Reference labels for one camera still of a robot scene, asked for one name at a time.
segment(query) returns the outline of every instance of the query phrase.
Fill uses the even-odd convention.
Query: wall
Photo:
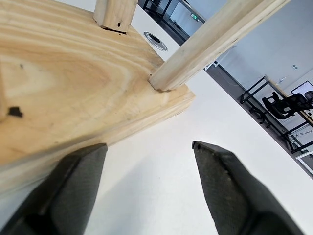
[[[188,0],[191,6],[195,8],[205,19],[214,15],[227,0]],[[171,15],[171,19],[189,35],[193,35],[203,24],[190,17],[190,11],[179,3]]]
[[[313,79],[313,1],[292,0],[274,16],[238,42],[221,65],[245,88],[249,88],[266,74],[278,82],[287,94],[298,85]],[[259,100],[271,96],[267,87],[256,96]],[[288,129],[303,122],[296,115],[281,121]],[[300,130],[305,133],[311,127]],[[313,140],[313,133],[298,137],[305,144]]]

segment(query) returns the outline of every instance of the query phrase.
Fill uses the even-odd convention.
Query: table leg
[[[302,124],[292,128],[291,130],[289,130],[286,133],[284,133],[284,136],[287,136],[287,135],[291,134],[292,132],[294,132],[295,130],[299,129],[300,127],[302,127],[302,126],[304,126],[306,124],[308,124],[308,123],[305,121],[304,123],[302,123]]]
[[[165,7],[165,9],[164,9],[164,11],[163,11],[162,18],[165,16],[165,13],[166,13],[168,7],[170,6],[171,2],[172,2],[172,0],[169,0],[169,1],[168,1],[167,5],[166,5],[166,7]]]
[[[313,141],[308,142],[307,144],[305,144],[305,145],[303,145],[303,146],[301,146],[301,147],[299,147],[299,148],[296,148],[296,149],[292,150],[291,153],[296,153],[296,152],[298,152],[298,151],[301,151],[302,149],[305,149],[305,148],[311,146],[312,144],[313,144]]]
[[[247,91],[245,91],[245,93],[243,93],[241,95],[241,100],[240,100],[240,103],[243,104],[245,101],[245,95],[249,93],[249,91],[251,91],[253,88],[255,88],[260,82],[262,82],[263,80],[265,79],[265,77],[262,77],[259,81],[257,81],[252,87],[250,87]]]
[[[147,8],[148,2],[149,2],[149,0],[146,0],[146,1],[145,1],[145,4],[143,4],[142,9],[146,9],[146,8]]]
[[[265,87],[267,84],[269,83],[269,81],[267,81],[266,83],[264,83],[262,86],[260,86],[258,89],[255,90],[255,92],[251,93],[250,95],[248,95],[247,98],[244,98],[244,95],[241,97],[242,100],[240,101],[240,103],[245,103],[248,99],[250,99],[251,97],[253,97],[255,94],[257,94],[261,89],[263,89],[263,87]]]

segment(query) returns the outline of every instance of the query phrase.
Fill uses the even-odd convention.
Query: white table
[[[63,0],[93,10],[95,0]],[[178,45],[141,8],[133,26],[158,36],[169,52]],[[210,76],[188,86],[196,94],[184,113],[109,148],[87,235],[214,235],[193,140],[233,151],[277,197],[308,235],[313,234],[313,181]],[[26,197],[25,188],[0,201],[0,227]]]

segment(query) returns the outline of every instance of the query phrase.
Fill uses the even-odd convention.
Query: wooden stool leg
[[[93,18],[104,29],[127,33],[138,0],[97,0]]]
[[[155,90],[185,84],[290,0],[228,0],[149,79]]]

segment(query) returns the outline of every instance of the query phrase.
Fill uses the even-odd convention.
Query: wood grain
[[[97,0],[93,18],[102,28],[128,32],[138,0]]]
[[[2,80],[2,73],[1,73],[1,57],[0,57],[0,122],[6,118],[8,113],[8,107],[5,98],[5,89]]]
[[[155,72],[156,90],[174,90],[215,61],[290,0],[229,0]]]
[[[127,35],[103,30],[91,12],[59,2],[0,0],[0,55],[7,101],[24,113],[0,123],[0,187],[176,115],[194,98],[186,86],[151,87],[163,60],[132,27]]]

